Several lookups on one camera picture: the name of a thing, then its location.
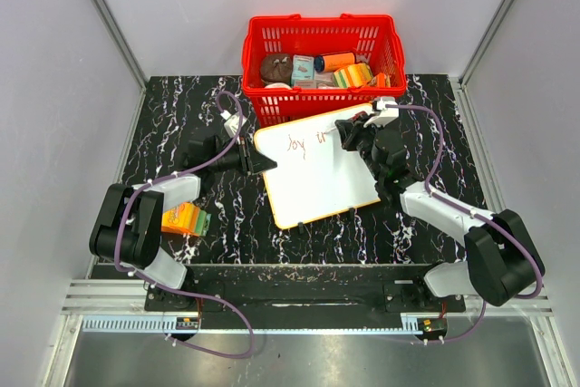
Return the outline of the yellow framed whiteboard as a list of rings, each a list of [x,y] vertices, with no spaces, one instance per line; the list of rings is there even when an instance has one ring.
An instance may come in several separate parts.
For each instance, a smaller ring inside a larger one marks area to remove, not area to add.
[[[254,145],[276,162],[263,173],[280,229],[377,203],[375,180],[356,152],[341,147],[334,122],[369,113],[369,103],[330,111],[256,131]]]

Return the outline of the red whiteboard marker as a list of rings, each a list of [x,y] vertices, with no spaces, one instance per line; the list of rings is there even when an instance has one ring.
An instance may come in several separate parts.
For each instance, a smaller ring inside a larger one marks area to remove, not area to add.
[[[348,135],[355,125],[364,124],[368,118],[369,114],[367,112],[359,111],[348,119],[335,120],[333,125],[329,127],[325,133],[330,134],[333,131],[337,131],[340,135]]]

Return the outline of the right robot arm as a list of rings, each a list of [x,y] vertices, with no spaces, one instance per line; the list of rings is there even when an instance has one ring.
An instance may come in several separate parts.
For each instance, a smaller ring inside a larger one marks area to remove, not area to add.
[[[357,113],[334,124],[343,150],[356,152],[374,179],[381,202],[420,219],[460,243],[466,259],[427,269],[412,288],[413,303],[431,311],[451,295],[477,295],[502,306],[535,297],[546,272],[521,216],[472,207],[418,179],[409,169],[399,134],[374,127]]]

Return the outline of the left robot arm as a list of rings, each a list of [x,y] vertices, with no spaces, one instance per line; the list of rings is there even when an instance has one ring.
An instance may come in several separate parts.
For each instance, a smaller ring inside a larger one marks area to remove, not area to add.
[[[165,300],[177,310],[194,305],[197,290],[186,282],[188,270],[161,246],[162,215],[182,203],[207,195],[216,175],[236,170],[254,176],[277,163],[241,137],[226,142],[217,135],[191,140],[179,150],[178,173],[155,185],[108,187],[96,218],[89,249],[97,257],[116,261],[166,287]]]

